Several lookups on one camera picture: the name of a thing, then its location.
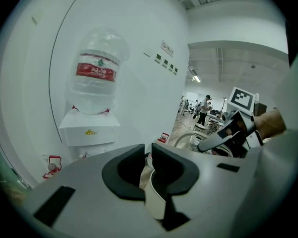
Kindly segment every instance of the curved white wall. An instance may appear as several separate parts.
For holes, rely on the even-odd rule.
[[[253,43],[287,56],[285,19],[272,3],[223,0],[188,11],[189,44],[212,41]]]
[[[48,78],[54,40],[73,1],[22,0],[0,32],[0,145],[32,187],[47,171],[42,154],[70,162],[53,122]]]
[[[131,58],[120,68],[113,114],[121,127],[115,148],[145,143],[171,133],[184,89],[189,50],[185,10],[177,0],[77,0],[60,29],[52,56],[50,90],[57,125],[71,107],[64,99],[66,77],[84,35],[98,26],[121,33]],[[166,41],[171,58],[161,48]],[[151,57],[143,53],[151,50]],[[154,61],[155,54],[178,68],[174,75]]]

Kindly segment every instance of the red sign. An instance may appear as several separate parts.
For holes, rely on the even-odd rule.
[[[109,68],[101,68],[89,63],[79,63],[76,69],[77,76],[94,77],[115,82],[116,72]]]

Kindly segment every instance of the table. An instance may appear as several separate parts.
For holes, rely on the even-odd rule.
[[[199,128],[199,129],[202,129],[202,130],[206,130],[206,127],[203,126],[202,124],[199,124],[199,123],[196,123],[195,126],[194,126],[194,129],[195,130],[196,128]]]
[[[217,119],[218,117],[215,116],[215,115],[212,115],[212,114],[207,114],[208,117],[211,117],[211,118],[214,118],[214,119]]]
[[[216,131],[218,131],[219,128],[224,126],[224,123],[219,121],[218,119],[210,118],[210,121],[212,122],[211,128],[209,129],[207,135],[210,135]]]

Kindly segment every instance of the water bottle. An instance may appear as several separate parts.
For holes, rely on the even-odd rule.
[[[114,29],[101,27],[90,31],[80,44],[67,78],[67,101],[86,114],[111,110],[117,72],[129,58],[127,41]]]

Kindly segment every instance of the small sign on wall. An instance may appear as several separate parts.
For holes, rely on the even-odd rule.
[[[161,48],[173,57],[173,49],[165,41],[161,42]]]
[[[167,66],[168,66],[168,61],[167,61],[166,59],[164,60],[162,66],[167,68]]]
[[[160,63],[161,62],[161,55],[157,54],[156,57],[155,57],[155,61],[157,63]]]

